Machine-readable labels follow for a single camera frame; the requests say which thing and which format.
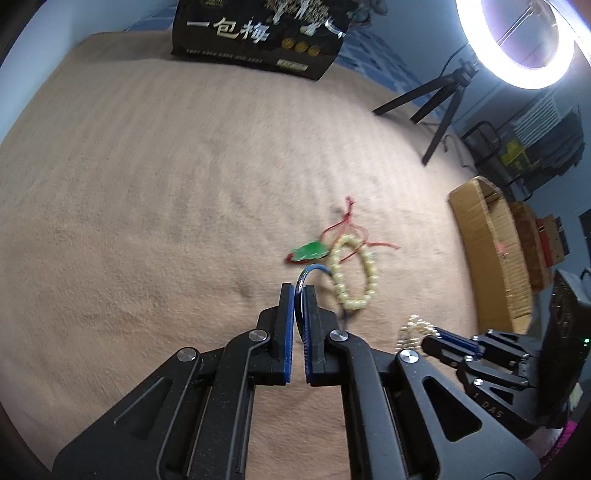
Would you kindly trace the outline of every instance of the black box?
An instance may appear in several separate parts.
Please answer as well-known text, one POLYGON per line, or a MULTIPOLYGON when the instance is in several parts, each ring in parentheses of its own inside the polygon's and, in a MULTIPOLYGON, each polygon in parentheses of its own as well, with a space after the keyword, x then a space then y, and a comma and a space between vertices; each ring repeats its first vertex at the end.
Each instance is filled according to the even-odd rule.
POLYGON ((357 7, 352 0, 180 0, 173 54, 318 80, 357 7))

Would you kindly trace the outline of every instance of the bracelet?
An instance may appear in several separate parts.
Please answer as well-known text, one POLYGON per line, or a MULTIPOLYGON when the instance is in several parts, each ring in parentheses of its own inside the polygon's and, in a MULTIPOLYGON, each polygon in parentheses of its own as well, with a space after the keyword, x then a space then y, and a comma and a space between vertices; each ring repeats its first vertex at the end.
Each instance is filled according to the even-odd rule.
POLYGON ((419 350, 423 339, 427 335, 440 336, 432 323, 426 322, 418 315, 411 315, 408 322, 400 327, 396 351, 405 348, 419 350))
POLYGON ((364 309, 368 302, 375 297, 375 289, 377 287, 378 277, 376 275, 376 269, 372 255, 366 245, 363 244, 358 236, 355 235, 342 235, 335 243, 334 247, 329 253, 327 260, 327 267, 332 273, 333 281, 335 283, 335 295, 339 303, 345 310, 361 310, 364 309), (340 270, 340 251, 342 247, 347 245, 353 249, 358 249, 361 262, 363 264, 363 270, 365 277, 367 278, 367 287, 365 294, 360 299, 350 299, 345 284, 343 283, 343 274, 340 270))

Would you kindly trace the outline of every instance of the beige carpet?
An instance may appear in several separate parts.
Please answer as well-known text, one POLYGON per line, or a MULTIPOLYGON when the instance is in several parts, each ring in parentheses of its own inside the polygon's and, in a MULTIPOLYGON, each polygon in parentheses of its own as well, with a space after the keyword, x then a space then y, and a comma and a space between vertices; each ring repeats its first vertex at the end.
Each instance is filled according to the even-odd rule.
MULTIPOLYGON (((475 333, 456 147, 424 168, 431 132, 408 109, 375 117, 392 93, 356 73, 178 61, 169 35, 90 37, 0 147, 0 400, 47 465, 179 347, 253 327, 346 195, 402 247, 375 249, 379 296, 350 329, 389 351, 413 313, 475 333)), ((293 383, 257 390, 248 475, 348 478, 339 390, 305 384, 295 342, 293 383)))

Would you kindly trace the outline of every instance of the brown cardboard box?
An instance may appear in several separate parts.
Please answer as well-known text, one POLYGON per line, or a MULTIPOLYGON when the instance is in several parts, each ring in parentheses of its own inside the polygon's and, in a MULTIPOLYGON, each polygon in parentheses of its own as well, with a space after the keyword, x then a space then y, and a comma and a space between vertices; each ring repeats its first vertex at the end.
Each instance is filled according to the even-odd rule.
POLYGON ((558 234, 558 225, 554 215, 547 215, 538 220, 542 244, 546 247, 546 263, 549 267, 564 261, 564 248, 560 235, 558 234))
POLYGON ((475 177, 449 195, 474 288, 478 329, 525 333, 533 308, 530 279, 502 193, 475 177))
POLYGON ((539 293, 552 283, 552 271, 546 266, 544 249, 538 232, 534 211, 524 202, 509 204, 519 242, 525 257, 533 293, 539 293))
POLYGON ((173 55, 318 80, 337 55, 359 2, 180 0, 173 55))

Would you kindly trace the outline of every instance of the beaded bracelet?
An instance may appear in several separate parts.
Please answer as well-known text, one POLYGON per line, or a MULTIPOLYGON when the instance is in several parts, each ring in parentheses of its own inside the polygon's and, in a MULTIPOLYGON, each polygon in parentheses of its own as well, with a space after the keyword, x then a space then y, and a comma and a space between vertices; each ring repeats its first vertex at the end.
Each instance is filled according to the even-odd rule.
POLYGON ((376 275, 376 269, 372 255, 366 245, 363 244, 363 240, 355 235, 342 235, 336 241, 334 247, 330 251, 327 264, 328 268, 332 272, 333 281, 335 283, 335 295, 339 303, 345 310, 361 310, 365 308, 368 302, 375 296, 375 289, 377 287, 378 277, 376 275), (349 298, 345 284, 343 283, 343 274, 340 270, 340 251, 342 247, 347 245, 348 247, 358 250, 358 254, 361 257, 363 263, 363 270, 365 277, 367 278, 367 287, 365 294, 360 299, 354 300, 349 298))

